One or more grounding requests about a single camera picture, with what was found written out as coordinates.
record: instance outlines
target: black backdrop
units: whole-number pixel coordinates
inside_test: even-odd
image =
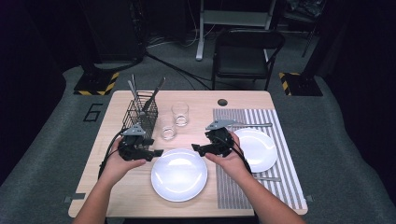
[[[87,57],[94,63],[100,63],[98,49],[92,37],[86,16],[79,0],[19,0],[29,14],[30,20],[39,32],[43,42],[62,72],[80,65],[75,51],[69,23],[73,23],[78,30],[78,37],[84,43]],[[73,21],[69,21],[64,12]]]
[[[350,138],[396,204],[395,11],[392,1],[357,1],[333,72],[325,80]]]
[[[2,184],[65,88],[62,71],[21,0],[0,3],[0,75]]]

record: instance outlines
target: chair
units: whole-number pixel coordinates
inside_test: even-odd
[[[281,9],[281,18],[288,22],[289,25],[296,24],[303,26],[305,30],[309,31],[307,37],[307,43],[303,52],[305,56],[306,51],[311,43],[312,37],[318,28],[318,22],[322,15],[323,9],[326,5],[326,0],[320,0],[316,2],[321,2],[319,5],[314,5],[309,10],[310,1],[291,1],[300,2],[298,5],[290,6],[290,2],[287,0],[281,0],[279,4],[283,5]]]
[[[216,39],[212,67],[212,90],[216,77],[266,79],[267,91],[276,55],[285,37],[277,31],[258,29],[230,29]],[[267,57],[267,49],[272,51]]]

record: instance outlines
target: wire utensil holder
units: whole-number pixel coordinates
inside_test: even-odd
[[[155,98],[152,98],[152,101],[146,111],[142,111],[145,103],[150,100],[153,96],[153,93],[150,91],[138,91],[137,99],[134,98],[131,103],[129,103],[128,109],[125,113],[125,116],[122,120],[122,129],[127,130],[132,128],[135,125],[139,125],[144,131],[144,139],[143,144],[139,147],[144,149],[148,149],[149,142],[153,142],[152,134],[155,127],[155,122],[158,118],[158,107],[155,102]]]

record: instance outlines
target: white plate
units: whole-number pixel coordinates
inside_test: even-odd
[[[171,202],[185,202],[204,188],[207,168],[198,153],[178,148],[165,152],[151,171],[155,191]]]
[[[277,150],[274,140],[267,134],[256,129],[239,129],[235,131],[239,137],[241,148],[252,173],[260,173],[270,169],[276,162]]]

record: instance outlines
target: chair leg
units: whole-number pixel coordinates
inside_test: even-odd
[[[268,90],[268,85],[270,84],[270,78],[268,77],[267,80],[265,81],[265,87],[264,90],[267,91]]]
[[[212,91],[216,88],[216,75],[212,74]]]

